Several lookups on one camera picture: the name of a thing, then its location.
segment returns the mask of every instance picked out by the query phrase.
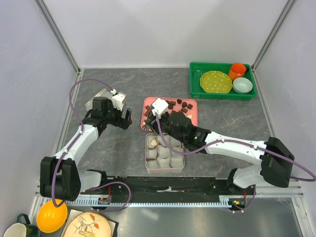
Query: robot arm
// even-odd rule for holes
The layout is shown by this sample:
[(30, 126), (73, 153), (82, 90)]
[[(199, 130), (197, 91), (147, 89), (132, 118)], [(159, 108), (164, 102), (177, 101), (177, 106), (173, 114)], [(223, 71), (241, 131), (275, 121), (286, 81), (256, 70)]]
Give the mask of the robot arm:
[[(264, 182), (278, 187), (288, 187), (292, 164), (256, 149), (256, 146), (261, 147), (294, 160), (292, 153), (279, 139), (270, 137), (265, 142), (227, 137), (208, 129), (193, 126), (191, 120), (182, 112), (169, 115), (167, 108), (168, 104), (164, 100), (157, 99), (152, 103), (151, 112), (145, 122), (153, 132), (159, 133), (156, 120), (156, 115), (158, 115), (162, 132), (182, 142), (189, 151), (202, 148), (211, 142), (221, 141), (205, 147), (200, 152), (230, 156), (253, 164), (247, 168), (233, 169), (227, 180), (229, 188), (245, 189), (250, 185)], [(252, 146), (239, 144), (238, 141)]]
[(95, 97), (92, 109), (82, 120), (82, 126), (67, 143), (67, 145), (53, 157), (44, 157), (40, 163), (40, 194), (51, 197), (52, 178), (58, 160), (64, 153), (66, 155), (60, 163), (55, 182), (55, 197), (57, 199), (74, 201), (80, 192), (91, 187), (97, 187), (101, 182), (101, 173), (86, 171), (78, 173), (77, 164), (89, 146), (111, 124), (122, 129), (127, 129), (131, 124), (131, 110), (126, 110), (122, 118), (126, 95), (117, 93), (111, 98)]

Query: yellow bowl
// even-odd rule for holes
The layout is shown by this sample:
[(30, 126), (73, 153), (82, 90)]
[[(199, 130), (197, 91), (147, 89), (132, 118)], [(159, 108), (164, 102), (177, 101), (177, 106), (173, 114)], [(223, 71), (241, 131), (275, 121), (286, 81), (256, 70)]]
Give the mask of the yellow bowl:
[(227, 94), (233, 88), (232, 80), (220, 71), (209, 71), (200, 78), (200, 86), (207, 93)]
[(38, 228), (44, 233), (52, 233), (63, 226), (67, 219), (68, 211), (66, 204), (55, 207), (52, 200), (45, 203), (39, 210), (37, 217)]

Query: green plastic crate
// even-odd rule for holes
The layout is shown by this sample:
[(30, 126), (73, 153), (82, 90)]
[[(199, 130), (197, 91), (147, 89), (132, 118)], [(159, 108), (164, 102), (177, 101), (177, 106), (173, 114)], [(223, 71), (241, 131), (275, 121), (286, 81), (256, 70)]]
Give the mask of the green plastic crate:
[(220, 100), (250, 100), (257, 96), (256, 84), (253, 79), (251, 66), (244, 64), (249, 69), (244, 78), (251, 81), (253, 88), (248, 94), (238, 94), (232, 89), (228, 94), (206, 93), (199, 84), (199, 79), (208, 71), (221, 71), (228, 74), (231, 63), (190, 63), (190, 93), (192, 98), (220, 99)]

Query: decorative plate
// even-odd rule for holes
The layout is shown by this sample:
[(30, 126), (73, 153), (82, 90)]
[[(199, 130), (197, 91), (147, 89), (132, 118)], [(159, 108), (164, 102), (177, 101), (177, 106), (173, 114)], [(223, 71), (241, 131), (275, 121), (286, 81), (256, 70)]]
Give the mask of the decorative plate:
[(66, 229), (64, 237), (111, 237), (108, 220), (95, 212), (78, 215)]
[(200, 86), (207, 93), (227, 94), (233, 88), (232, 80), (220, 71), (209, 71), (200, 78)]

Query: pink tray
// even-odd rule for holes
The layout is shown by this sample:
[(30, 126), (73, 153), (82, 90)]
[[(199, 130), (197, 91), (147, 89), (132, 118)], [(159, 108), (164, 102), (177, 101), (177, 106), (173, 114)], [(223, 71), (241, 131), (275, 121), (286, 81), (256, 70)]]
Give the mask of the pink tray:
[[(145, 119), (147, 119), (147, 117), (144, 115), (145, 112), (146, 112), (146, 109), (145, 107), (147, 105), (151, 105), (158, 97), (147, 97), (145, 100), (144, 100), (144, 106), (143, 106), (143, 112), (142, 112), (142, 119), (141, 119), (141, 122), (140, 122), (140, 127), (142, 128), (142, 130), (144, 131), (151, 131), (150, 128), (146, 129), (146, 127), (144, 126), (144, 121)], [(193, 108), (191, 110), (188, 110), (186, 113), (184, 113), (186, 116), (188, 115), (193, 115), (193, 118), (191, 119), (192, 121), (192, 124), (194, 126), (197, 126), (198, 125), (198, 104), (195, 100), (192, 100), (192, 99), (181, 99), (182, 100), (182, 103), (181, 104), (178, 104), (177, 103), (177, 99), (178, 98), (161, 98), (163, 100), (168, 100), (168, 101), (175, 101), (176, 102), (176, 105), (173, 107), (173, 110), (178, 112), (179, 110), (182, 109), (182, 103), (183, 102), (186, 102), (187, 104), (191, 104), (193, 105)]]

